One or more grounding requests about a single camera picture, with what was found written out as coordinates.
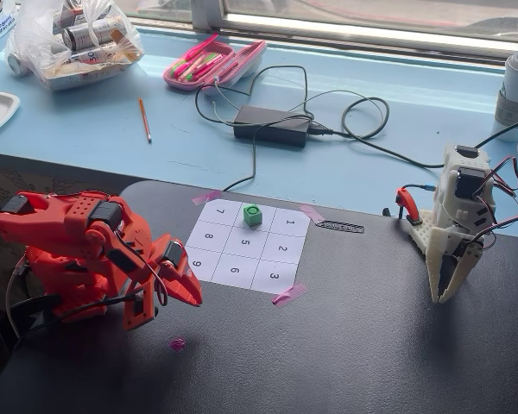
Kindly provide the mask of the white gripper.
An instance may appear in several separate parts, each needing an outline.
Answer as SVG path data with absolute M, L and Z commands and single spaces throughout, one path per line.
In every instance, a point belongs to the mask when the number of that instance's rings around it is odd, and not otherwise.
M 484 238 L 481 236 L 475 240 L 475 235 L 456 224 L 446 231 L 437 227 L 430 210 L 419 210 L 419 214 L 422 224 L 411 225 L 408 233 L 425 256 L 432 301 L 435 304 L 444 303 L 458 291 L 481 259 Z M 457 265 L 448 286 L 439 296 L 440 270 L 445 250 L 447 255 L 457 259 Z

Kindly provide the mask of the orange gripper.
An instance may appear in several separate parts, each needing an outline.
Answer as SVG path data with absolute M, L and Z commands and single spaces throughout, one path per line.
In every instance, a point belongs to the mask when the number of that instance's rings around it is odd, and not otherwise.
M 188 265 L 182 242 L 171 235 L 162 235 L 153 246 L 153 263 L 157 265 L 156 272 L 167 288 L 167 295 L 192 306 L 201 306 L 201 285 Z

